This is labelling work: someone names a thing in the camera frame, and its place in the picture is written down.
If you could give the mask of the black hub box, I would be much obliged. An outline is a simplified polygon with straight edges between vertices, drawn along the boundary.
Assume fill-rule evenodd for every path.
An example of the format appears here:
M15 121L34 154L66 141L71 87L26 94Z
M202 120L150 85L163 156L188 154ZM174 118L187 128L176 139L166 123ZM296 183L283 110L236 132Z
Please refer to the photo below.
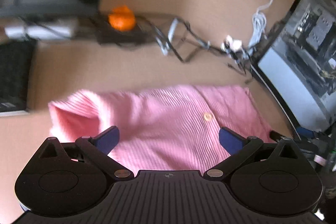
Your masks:
M121 32L112 27L98 28L94 35L99 44L145 44L151 40L151 33L143 30L140 26L135 26L131 31Z

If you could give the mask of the white power adapter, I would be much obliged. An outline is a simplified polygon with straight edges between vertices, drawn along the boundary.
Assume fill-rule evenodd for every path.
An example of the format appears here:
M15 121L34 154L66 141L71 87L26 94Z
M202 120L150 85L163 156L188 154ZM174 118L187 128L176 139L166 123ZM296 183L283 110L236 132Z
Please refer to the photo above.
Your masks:
M78 24L73 21L61 21L50 24L24 23L5 27L5 34L11 39L30 37L38 40L71 39L76 35Z

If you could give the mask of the pink ribbed knit garment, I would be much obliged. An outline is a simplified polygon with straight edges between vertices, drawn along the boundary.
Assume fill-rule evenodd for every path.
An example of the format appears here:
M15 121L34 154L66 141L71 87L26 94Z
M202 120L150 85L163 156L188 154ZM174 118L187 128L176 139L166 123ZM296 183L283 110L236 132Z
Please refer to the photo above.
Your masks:
M73 142L118 127L120 140L110 157L132 172L199 170L228 158L219 143L227 127L243 137L270 142L270 125L240 86L178 85L140 92L80 90L52 101L52 136Z

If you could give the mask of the black keyboard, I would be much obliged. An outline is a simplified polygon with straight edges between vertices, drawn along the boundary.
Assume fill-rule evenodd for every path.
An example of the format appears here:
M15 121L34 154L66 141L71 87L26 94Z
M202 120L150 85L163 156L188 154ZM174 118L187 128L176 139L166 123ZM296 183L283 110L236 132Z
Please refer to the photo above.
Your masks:
M35 39L1 43L1 116L27 112L30 70L36 48Z

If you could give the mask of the open computer case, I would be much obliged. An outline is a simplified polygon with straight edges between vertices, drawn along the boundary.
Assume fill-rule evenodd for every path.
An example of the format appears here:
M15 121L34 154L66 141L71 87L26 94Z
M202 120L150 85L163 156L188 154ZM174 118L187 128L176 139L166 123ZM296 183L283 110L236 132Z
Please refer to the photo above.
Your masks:
M252 72L294 129L335 123L335 0L295 0L256 54Z

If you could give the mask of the orange round object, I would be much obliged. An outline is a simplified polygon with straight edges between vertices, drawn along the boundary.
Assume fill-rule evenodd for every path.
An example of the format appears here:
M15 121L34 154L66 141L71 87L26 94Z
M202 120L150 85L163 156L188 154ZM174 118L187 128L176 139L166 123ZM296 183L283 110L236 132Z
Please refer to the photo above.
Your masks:
M108 15L108 22L117 31L131 31L136 26L134 12L126 5L116 7Z

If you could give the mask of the white connector cluster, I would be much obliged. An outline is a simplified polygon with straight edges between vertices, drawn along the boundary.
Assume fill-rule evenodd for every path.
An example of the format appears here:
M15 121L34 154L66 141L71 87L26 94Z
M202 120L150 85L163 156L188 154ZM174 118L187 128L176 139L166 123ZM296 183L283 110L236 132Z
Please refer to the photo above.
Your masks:
M227 35L220 46L221 50L228 54L234 60L248 59L248 53L243 48L243 42Z

